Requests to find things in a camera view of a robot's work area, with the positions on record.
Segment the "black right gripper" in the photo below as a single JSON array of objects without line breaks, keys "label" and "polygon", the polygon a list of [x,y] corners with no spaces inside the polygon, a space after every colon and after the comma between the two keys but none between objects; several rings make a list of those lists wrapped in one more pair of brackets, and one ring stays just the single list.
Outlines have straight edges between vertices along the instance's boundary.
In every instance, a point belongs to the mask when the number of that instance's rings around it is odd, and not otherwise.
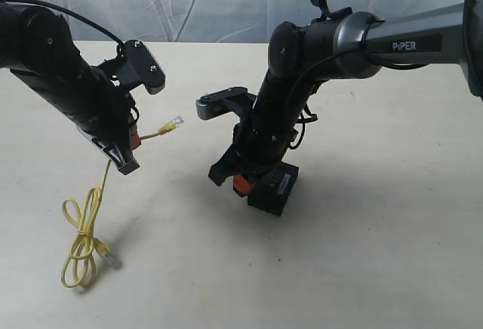
[{"label": "black right gripper", "polygon": [[232,147],[211,165],[208,178],[221,186],[233,177],[232,187],[239,196],[249,195],[258,178],[266,176],[283,159],[298,131],[274,132],[256,130],[249,118],[240,118],[233,128]]}]

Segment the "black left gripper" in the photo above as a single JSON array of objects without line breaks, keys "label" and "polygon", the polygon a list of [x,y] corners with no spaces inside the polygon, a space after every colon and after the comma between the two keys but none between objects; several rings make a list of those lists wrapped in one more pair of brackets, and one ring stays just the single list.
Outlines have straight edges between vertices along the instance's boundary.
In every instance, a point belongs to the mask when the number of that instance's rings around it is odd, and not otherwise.
[{"label": "black left gripper", "polygon": [[110,80],[82,89],[66,117],[78,132],[128,175],[140,167],[133,150],[141,145],[137,130],[138,111],[134,98],[122,85]]}]

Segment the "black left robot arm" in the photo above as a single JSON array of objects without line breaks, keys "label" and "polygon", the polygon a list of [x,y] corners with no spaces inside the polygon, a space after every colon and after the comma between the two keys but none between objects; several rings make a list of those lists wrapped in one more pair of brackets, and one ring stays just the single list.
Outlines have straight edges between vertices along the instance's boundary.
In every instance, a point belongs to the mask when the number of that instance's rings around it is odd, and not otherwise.
[{"label": "black left robot arm", "polygon": [[84,60],[62,16],[2,2],[1,67],[69,119],[122,174],[138,169],[131,143],[134,99]]}]

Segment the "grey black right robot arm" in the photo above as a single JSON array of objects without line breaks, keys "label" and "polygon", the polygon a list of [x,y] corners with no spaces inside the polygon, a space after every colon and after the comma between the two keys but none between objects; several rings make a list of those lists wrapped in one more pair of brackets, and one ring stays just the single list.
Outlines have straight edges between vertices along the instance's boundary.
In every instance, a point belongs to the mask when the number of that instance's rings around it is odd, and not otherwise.
[{"label": "grey black right robot arm", "polygon": [[482,95],[482,1],[384,20],[350,8],[330,11],[307,26],[278,25],[268,46],[268,67],[256,94],[231,87],[204,95],[197,113],[208,120],[228,112],[239,117],[232,143],[208,173],[217,185],[240,176],[242,195],[283,159],[295,138],[308,99],[327,81],[365,79],[380,69],[412,70],[458,65],[475,97]]}]

